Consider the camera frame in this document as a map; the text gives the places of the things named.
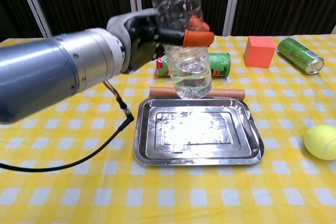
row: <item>green can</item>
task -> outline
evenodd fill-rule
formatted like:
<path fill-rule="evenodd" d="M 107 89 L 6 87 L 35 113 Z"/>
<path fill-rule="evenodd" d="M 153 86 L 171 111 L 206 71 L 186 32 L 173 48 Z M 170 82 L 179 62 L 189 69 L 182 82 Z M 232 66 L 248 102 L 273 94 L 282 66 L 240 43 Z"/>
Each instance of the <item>green can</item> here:
<path fill-rule="evenodd" d="M 211 75 L 213 77 L 227 77 L 230 73 L 230 54 L 209 53 Z M 167 56 L 156 59 L 156 74 L 158 76 L 169 76 Z"/>
<path fill-rule="evenodd" d="M 324 66 L 324 59 L 292 38 L 284 39 L 278 51 L 306 74 L 318 73 Z"/>

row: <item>orange cube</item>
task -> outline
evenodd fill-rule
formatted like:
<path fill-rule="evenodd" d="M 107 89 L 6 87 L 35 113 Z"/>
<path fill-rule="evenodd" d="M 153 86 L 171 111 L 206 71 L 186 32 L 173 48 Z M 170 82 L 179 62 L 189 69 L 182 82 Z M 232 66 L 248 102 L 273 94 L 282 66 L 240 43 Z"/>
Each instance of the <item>orange cube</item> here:
<path fill-rule="evenodd" d="M 249 36 L 244 53 L 245 65 L 269 68 L 275 48 L 276 46 L 270 37 Z"/>

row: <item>clear plastic bottle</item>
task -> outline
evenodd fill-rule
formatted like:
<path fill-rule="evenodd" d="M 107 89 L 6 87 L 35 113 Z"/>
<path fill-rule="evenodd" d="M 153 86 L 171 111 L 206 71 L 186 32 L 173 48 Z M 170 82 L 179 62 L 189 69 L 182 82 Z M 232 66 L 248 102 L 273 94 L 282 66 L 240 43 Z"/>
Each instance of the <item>clear plastic bottle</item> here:
<path fill-rule="evenodd" d="M 201 0 L 152 0 L 153 7 L 159 12 L 158 26 L 184 31 L 204 30 L 203 26 L 191 25 L 192 18 L 202 24 Z M 165 46 L 168 67 L 174 87 L 182 99 L 199 99 L 211 89 L 211 69 L 205 47 L 183 48 Z"/>

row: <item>stainless steel tray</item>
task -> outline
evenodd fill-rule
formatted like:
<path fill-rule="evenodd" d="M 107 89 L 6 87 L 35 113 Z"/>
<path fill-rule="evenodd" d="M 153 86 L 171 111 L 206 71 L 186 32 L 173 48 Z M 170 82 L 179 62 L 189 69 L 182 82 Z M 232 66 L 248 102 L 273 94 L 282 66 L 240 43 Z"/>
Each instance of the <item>stainless steel tray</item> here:
<path fill-rule="evenodd" d="M 148 98 L 139 106 L 133 153 L 146 165 L 251 165 L 264 145 L 244 102 Z"/>

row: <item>yellow checkered tablecloth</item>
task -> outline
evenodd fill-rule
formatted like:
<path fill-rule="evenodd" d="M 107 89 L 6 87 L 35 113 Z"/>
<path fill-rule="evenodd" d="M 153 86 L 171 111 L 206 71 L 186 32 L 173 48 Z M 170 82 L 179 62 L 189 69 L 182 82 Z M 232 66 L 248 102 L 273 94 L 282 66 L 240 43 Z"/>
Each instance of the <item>yellow checkered tablecloth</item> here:
<path fill-rule="evenodd" d="M 214 79 L 213 88 L 246 90 L 265 144 L 259 164 L 145 167 L 132 154 L 134 122 L 75 168 L 1 170 L 0 223 L 336 223 L 336 162 L 314 158 L 302 144 L 308 128 L 336 126 L 336 35 L 293 38 L 325 59 L 318 75 L 307 76 L 276 54 L 269 69 L 246 67 L 247 37 L 216 37 L 209 49 L 232 57 L 229 77 Z M 111 83 L 135 116 L 150 86 L 172 86 L 155 77 L 155 62 Z M 91 153 L 123 120 L 100 84 L 0 126 L 0 159 L 26 167 L 69 163 Z"/>

